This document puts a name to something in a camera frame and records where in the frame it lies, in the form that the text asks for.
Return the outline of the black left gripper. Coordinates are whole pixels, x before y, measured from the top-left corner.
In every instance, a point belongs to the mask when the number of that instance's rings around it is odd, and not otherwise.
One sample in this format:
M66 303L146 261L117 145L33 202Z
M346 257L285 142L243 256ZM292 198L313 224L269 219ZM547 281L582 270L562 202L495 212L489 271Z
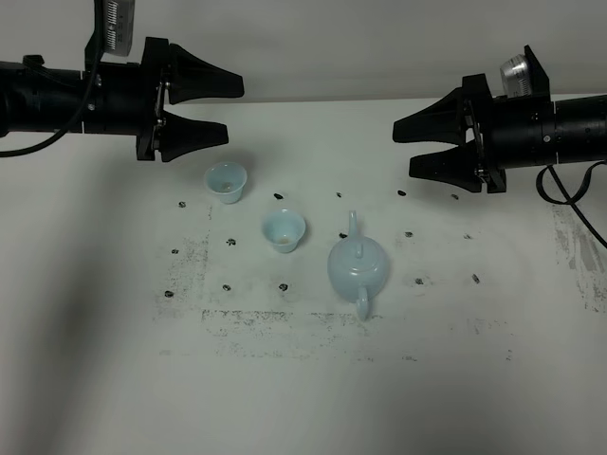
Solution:
M161 161L229 143L225 124L163 117L166 82L169 102L199 99L239 99L245 95L243 77L204 62L167 39L148 37L139 64L104 63L101 83L87 101L83 114L86 134L130 136L136 139L138 160L156 158L156 139Z

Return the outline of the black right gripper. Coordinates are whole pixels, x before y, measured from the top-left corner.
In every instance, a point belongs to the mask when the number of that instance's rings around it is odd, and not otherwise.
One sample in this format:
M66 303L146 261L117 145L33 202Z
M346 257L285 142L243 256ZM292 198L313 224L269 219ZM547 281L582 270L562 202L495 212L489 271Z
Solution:
M397 120L395 143L440 142L449 150L410 159L409 177L488 193L506 190L506 170L556 163L556 121L548 76L531 78L532 94L492 97L483 74L466 76L431 106ZM474 120L474 140L466 145L464 102Z

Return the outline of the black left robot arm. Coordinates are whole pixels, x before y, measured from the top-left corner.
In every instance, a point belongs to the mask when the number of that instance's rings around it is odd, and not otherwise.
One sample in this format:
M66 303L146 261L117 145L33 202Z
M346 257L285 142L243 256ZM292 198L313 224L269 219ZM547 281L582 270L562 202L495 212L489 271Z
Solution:
M229 141L222 123L171 114L166 103L244 96L242 76L206 63L164 38L145 41L140 63L102 63L88 73L50 69L38 56L1 64L1 133L56 132L77 109L72 133L134 137L139 161L170 162Z

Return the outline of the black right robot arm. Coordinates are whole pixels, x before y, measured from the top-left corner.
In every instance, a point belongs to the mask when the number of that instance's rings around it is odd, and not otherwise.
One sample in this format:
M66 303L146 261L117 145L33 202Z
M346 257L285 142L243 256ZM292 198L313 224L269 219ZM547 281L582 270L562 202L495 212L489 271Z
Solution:
M491 95L483 74L395 122L396 143L440 142L447 151L410 160L409 175L478 193L506 191L506 170L599 161L606 156L606 99L553 101L548 91Z

